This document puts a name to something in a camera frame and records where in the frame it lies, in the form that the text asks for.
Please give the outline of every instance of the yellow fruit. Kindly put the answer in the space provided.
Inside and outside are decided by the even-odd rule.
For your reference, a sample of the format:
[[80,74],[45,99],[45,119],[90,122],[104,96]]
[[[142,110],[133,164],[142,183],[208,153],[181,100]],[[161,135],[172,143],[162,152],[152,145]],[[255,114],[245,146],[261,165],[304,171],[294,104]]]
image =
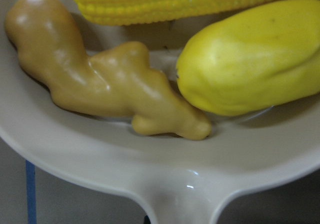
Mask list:
[[283,0],[195,34],[177,62],[195,107],[235,116],[320,91],[320,0]]

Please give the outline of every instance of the gray surface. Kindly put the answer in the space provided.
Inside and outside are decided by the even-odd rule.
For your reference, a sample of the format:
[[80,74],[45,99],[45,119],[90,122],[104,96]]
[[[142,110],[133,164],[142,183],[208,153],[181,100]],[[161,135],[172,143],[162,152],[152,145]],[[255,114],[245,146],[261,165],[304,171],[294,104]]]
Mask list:
[[[0,224],[26,224],[25,161],[0,139]],[[38,224],[142,224],[145,212],[36,168]],[[279,188],[236,199],[218,224],[320,223],[320,170]]]

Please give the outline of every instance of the white dish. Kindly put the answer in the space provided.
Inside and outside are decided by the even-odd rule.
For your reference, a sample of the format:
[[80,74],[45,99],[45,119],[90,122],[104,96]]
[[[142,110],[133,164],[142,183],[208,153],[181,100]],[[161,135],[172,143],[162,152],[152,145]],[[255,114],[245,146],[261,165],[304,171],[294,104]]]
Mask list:
[[[16,0],[1,0],[0,135],[43,170],[93,190],[133,199],[152,224],[214,224],[234,198],[275,187],[320,167],[320,96],[237,118],[213,117],[203,141],[141,137],[125,120],[94,119],[59,109],[19,67],[3,29]],[[174,76],[185,42],[224,14],[129,27],[86,22],[61,0],[89,53],[138,40],[151,62]]]

